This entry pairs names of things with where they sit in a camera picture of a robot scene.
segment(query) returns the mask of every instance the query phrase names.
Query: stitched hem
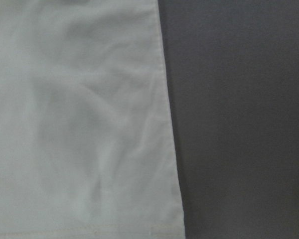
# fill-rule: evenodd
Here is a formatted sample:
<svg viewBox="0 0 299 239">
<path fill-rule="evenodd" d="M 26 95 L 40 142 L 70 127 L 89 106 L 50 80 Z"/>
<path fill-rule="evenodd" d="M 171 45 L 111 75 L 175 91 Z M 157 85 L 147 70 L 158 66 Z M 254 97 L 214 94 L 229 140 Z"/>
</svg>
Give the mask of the stitched hem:
<svg viewBox="0 0 299 239">
<path fill-rule="evenodd" d="M 99 225 L 41 232 L 0 233 L 0 239 L 184 239 L 182 228 L 169 225 Z"/>
</svg>

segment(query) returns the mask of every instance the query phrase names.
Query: white garment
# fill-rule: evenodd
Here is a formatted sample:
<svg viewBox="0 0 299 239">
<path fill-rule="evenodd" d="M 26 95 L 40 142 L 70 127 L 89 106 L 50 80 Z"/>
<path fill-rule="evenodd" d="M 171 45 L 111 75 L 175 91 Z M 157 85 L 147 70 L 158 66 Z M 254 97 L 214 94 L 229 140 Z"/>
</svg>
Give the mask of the white garment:
<svg viewBox="0 0 299 239">
<path fill-rule="evenodd" d="M 0 0 L 0 239 L 184 238 L 157 0 Z"/>
</svg>

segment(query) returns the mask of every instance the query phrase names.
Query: cloth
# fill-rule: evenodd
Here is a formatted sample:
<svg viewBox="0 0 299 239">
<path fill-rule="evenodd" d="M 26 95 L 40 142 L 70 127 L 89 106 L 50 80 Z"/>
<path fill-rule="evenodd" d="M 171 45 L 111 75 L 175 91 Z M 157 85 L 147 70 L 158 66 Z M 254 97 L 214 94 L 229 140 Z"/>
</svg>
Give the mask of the cloth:
<svg viewBox="0 0 299 239">
<path fill-rule="evenodd" d="M 0 0 L 0 239 L 184 238 L 157 0 Z"/>
</svg>

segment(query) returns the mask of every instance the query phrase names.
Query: gray surface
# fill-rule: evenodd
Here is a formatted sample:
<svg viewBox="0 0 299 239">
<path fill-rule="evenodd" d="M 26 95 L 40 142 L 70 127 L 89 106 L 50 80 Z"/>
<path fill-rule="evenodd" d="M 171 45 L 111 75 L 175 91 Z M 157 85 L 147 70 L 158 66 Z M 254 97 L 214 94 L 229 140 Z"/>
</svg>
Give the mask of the gray surface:
<svg viewBox="0 0 299 239">
<path fill-rule="evenodd" d="M 299 239 L 299 0 L 159 0 L 188 239 Z"/>
</svg>

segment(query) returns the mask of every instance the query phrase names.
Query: white fabric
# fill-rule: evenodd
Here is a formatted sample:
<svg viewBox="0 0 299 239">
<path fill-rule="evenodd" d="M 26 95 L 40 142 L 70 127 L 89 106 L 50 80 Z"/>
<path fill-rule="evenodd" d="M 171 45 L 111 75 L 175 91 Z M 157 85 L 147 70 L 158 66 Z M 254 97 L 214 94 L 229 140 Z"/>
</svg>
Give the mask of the white fabric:
<svg viewBox="0 0 299 239">
<path fill-rule="evenodd" d="M 0 0 L 0 239 L 184 238 L 157 0 Z"/>
</svg>

